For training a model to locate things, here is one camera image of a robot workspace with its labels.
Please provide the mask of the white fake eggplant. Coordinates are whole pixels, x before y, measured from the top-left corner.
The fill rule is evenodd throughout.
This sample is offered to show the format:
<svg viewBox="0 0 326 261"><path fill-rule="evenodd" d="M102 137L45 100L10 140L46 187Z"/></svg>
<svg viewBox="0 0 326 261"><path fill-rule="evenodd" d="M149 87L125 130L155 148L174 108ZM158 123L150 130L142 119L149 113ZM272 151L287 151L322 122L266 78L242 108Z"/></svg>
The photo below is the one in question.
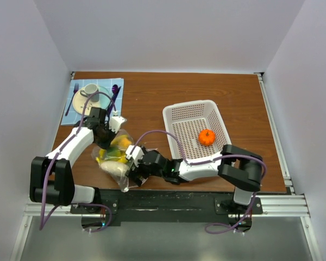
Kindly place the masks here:
<svg viewBox="0 0 326 261"><path fill-rule="evenodd" d="M125 176L127 171L129 170L129 167L126 164L117 161L104 161L100 163L99 167L103 171L116 177Z"/></svg>

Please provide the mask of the yellow fake banana bunch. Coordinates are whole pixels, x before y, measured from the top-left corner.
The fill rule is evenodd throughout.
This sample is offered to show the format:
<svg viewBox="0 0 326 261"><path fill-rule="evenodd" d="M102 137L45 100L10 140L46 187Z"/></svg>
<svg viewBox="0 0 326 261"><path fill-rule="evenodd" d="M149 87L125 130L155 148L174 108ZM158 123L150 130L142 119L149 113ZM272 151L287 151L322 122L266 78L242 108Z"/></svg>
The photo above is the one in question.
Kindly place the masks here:
<svg viewBox="0 0 326 261"><path fill-rule="evenodd" d="M116 161L124 164L128 162L125 153L118 148L100 149L96 157L96 162L100 164L104 161Z"/></svg>

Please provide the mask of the clear zip top bag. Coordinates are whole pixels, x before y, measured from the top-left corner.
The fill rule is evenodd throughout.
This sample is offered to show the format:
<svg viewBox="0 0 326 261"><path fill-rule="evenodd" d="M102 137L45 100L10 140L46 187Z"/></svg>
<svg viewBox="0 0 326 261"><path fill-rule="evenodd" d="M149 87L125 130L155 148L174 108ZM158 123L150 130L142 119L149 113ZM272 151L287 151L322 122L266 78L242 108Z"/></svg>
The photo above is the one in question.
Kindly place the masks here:
<svg viewBox="0 0 326 261"><path fill-rule="evenodd" d="M91 153L92 159L98 163L99 168L112 177L122 192L139 187L126 176L126 171L129 170L126 150L133 143L134 140L129 133L120 129L108 149L96 146Z"/></svg>

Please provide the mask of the orange fake pumpkin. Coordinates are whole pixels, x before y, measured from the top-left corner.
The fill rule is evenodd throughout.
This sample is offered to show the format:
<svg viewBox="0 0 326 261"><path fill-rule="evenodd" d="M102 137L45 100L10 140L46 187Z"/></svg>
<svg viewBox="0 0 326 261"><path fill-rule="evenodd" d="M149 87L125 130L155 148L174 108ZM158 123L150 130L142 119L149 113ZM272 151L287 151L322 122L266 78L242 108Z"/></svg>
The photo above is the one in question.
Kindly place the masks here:
<svg viewBox="0 0 326 261"><path fill-rule="evenodd" d="M198 141L203 146L211 146L214 144L215 140L215 133L210 129L204 129L198 135Z"/></svg>

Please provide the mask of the white perforated plastic basket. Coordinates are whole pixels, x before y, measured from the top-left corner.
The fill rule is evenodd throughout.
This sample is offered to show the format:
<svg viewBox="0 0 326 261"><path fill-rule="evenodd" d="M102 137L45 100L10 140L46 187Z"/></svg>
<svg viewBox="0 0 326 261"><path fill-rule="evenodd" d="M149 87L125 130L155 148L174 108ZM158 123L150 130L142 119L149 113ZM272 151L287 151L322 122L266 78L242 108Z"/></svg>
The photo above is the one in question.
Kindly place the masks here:
<svg viewBox="0 0 326 261"><path fill-rule="evenodd" d="M217 104L212 100L197 100L166 106L163 111L165 130L180 142L187 160L211 156L231 144L227 128ZM198 136L209 129L215 134L210 146L202 145Z"/></svg>

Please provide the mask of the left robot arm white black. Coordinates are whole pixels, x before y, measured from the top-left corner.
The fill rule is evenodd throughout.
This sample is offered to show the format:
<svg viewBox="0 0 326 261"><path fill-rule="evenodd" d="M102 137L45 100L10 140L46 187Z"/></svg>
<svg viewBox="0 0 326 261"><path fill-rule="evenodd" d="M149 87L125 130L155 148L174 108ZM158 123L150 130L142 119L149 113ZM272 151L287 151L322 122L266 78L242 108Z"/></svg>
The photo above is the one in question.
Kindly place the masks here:
<svg viewBox="0 0 326 261"><path fill-rule="evenodd" d="M77 122L70 135L52 152L35 157L30 167L29 198L32 202L68 206L81 203L89 213L101 209L96 188L76 185L72 167L91 144L107 149L126 119L117 113L106 120L106 110L92 107Z"/></svg>

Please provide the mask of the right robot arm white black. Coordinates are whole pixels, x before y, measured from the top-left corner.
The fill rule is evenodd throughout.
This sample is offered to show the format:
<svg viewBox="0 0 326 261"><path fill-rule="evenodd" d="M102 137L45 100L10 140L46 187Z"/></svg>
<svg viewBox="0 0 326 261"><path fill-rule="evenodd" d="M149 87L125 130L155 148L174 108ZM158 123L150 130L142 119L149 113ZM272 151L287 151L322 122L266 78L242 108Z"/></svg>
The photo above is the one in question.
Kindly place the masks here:
<svg viewBox="0 0 326 261"><path fill-rule="evenodd" d="M150 176L175 185L219 176L235 187L231 207L239 214L250 208L267 170L261 156L233 145L225 145L211 156L187 160L169 160L156 150L130 145L126 159L130 164L126 176L139 187Z"/></svg>

